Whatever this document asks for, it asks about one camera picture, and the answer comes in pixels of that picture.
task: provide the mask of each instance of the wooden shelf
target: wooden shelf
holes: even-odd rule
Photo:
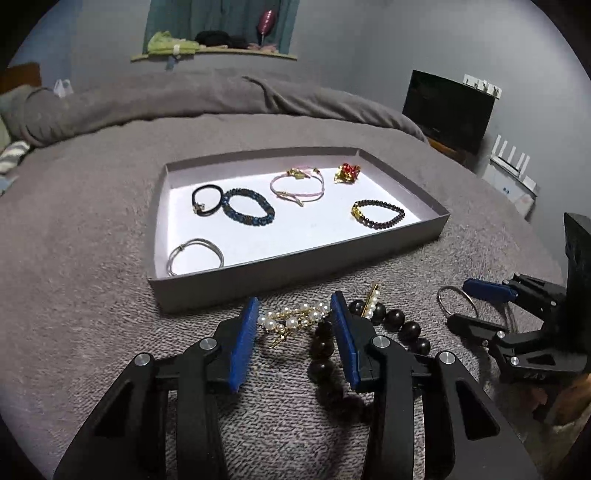
[[[273,57],[273,58],[278,58],[278,59],[287,59],[287,60],[297,61],[296,55],[290,55],[290,54],[285,54],[285,53],[272,53],[272,52],[259,51],[259,50],[245,50],[243,48],[219,48],[219,47],[202,47],[195,52],[195,55],[182,55],[181,59],[186,59],[187,57],[195,58],[195,56],[201,55],[204,53],[213,53],[213,54],[229,53],[229,54],[233,54],[233,55],[260,55],[263,57]],[[136,55],[135,57],[131,57],[131,61],[145,60],[149,57],[166,58],[167,56],[168,55],[143,54],[143,55]]]

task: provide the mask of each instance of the white plastic bag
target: white plastic bag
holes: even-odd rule
[[[74,93],[74,89],[72,88],[70,80],[59,79],[58,81],[56,81],[56,84],[53,87],[53,93],[55,93],[59,98],[64,98],[65,96]]]

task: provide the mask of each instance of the teal curtain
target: teal curtain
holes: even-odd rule
[[[300,0],[152,0],[144,34],[144,49],[157,31],[169,30],[175,38],[194,40],[204,30],[223,30],[257,43],[256,26],[261,14],[273,9],[275,27],[264,44],[276,44],[289,53],[291,34]]]

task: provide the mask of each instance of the white tray bottom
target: white tray bottom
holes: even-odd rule
[[[249,226],[228,218],[220,208],[208,217],[193,213],[191,194],[200,185],[197,183],[173,188],[168,197],[168,228],[166,237],[167,254],[178,245],[192,238],[205,238],[222,251],[225,266],[254,262],[266,258],[286,255],[293,252],[334,244],[360,236],[369,236],[380,232],[357,222],[351,215],[351,207],[358,200],[380,200],[404,209],[404,219],[395,227],[419,222],[406,205],[387,192],[378,183],[363,172],[351,185],[336,184],[333,181],[336,168],[322,168],[325,194],[317,202],[305,203],[300,207],[294,202],[281,200],[269,189],[270,181],[277,173],[242,176],[232,179],[216,180],[224,192],[232,188],[246,188],[262,194],[275,209],[275,220],[265,226]],[[288,192],[312,193],[320,190],[316,180],[296,180],[286,178],[274,184],[276,190]],[[204,203],[206,209],[219,201],[215,190],[203,190],[197,194],[197,201]],[[230,205],[246,215],[265,216],[264,211],[252,199],[234,196]],[[397,213],[381,207],[362,208],[363,214],[375,222],[386,222]],[[219,266],[217,255],[211,250],[193,245],[181,252],[175,259],[173,271],[176,274],[195,273]],[[157,265],[157,275],[166,276],[164,266]]]

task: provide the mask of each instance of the black screen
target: black screen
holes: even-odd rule
[[[402,113],[426,136],[477,154],[494,104],[487,93],[413,70]]]

